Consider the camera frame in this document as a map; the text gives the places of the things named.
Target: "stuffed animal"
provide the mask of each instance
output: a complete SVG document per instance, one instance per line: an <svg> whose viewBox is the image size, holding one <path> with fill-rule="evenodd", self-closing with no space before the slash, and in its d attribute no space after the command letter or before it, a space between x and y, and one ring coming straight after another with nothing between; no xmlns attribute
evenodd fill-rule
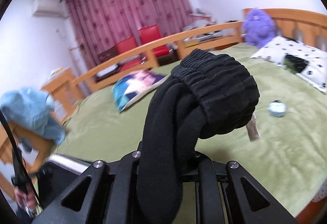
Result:
<svg viewBox="0 0 327 224"><path fill-rule="evenodd" d="M271 17L263 10L253 9L245 18L243 30L248 45L262 48L276 36L276 27Z"/></svg>

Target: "metal bolt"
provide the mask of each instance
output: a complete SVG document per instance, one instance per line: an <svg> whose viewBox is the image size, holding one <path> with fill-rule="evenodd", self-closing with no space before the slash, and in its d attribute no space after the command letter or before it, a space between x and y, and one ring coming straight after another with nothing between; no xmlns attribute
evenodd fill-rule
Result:
<svg viewBox="0 0 327 224"><path fill-rule="evenodd" d="M134 151L134 152L132 153L132 156L133 156L134 158L139 158L139 157L141 156L141 152L140 152L140 151Z"/></svg>
<svg viewBox="0 0 327 224"><path fill-rule="evenodd" d="M237 169L238 168L238 163L236 161L231 161L231 162L229 162L229 166L232 169Z"/></svg>
<svg viewBox="0 0 327 224"><path fill-rule="evenodd" d="M93 163L93 166L95 168L101 168L104 165L104 162L102 160L97 160Z"/></svg>

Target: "green bedspread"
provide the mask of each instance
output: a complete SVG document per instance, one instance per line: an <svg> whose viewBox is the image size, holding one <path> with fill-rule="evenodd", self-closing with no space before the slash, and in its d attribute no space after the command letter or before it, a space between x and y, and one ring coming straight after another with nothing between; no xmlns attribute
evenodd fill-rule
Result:
<svg viewBox="0 0 327 224"><path fill-rule="evenodd" d="M298 76L269 62L248 58L256 48L240 44L213 53L235 57L254 76L260 91L256 108L261 139L250 142L246 128L198 140L196 149L219 162L237 160L296 216L327 177L327 96ZM169 74L176 64L153 71ZM118 113L111 87L85 99L66 121L68 135L58 153L86 160L119 160L142 139L148 105L154 92ZM283 118L272 117L269 103L287 105ZM183 206L176 222L195 223L194 191L185 184Z"/></svg>

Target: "person's hand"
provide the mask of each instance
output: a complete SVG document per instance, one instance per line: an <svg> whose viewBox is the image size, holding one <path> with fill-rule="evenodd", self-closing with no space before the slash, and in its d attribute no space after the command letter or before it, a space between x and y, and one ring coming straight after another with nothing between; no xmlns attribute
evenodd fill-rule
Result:
<svg viewBox="0 0 327 224"><path fill-rule="evenodd" d="M38 205L35 195L29 184L26 184L26 189L27 189L27 194L20 191L19 189L15 189L15 196L16 196L17 204L19 205L20 208L25 209L25 205L23 202L23 199L25 199L26 206L31 210L35 210L36 206Z"/></svg>

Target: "purple curtain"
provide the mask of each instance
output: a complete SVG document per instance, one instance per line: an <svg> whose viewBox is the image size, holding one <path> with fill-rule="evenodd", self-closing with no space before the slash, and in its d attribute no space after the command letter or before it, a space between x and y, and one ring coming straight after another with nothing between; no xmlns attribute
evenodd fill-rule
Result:
<svg viewBox="0 0 327 224"><path fill-rule="evenodd" d="M163 36L181 32L192 22L188 0L65 0L77 37L93 66L98 55L138 30L157 24Z"/></svg>

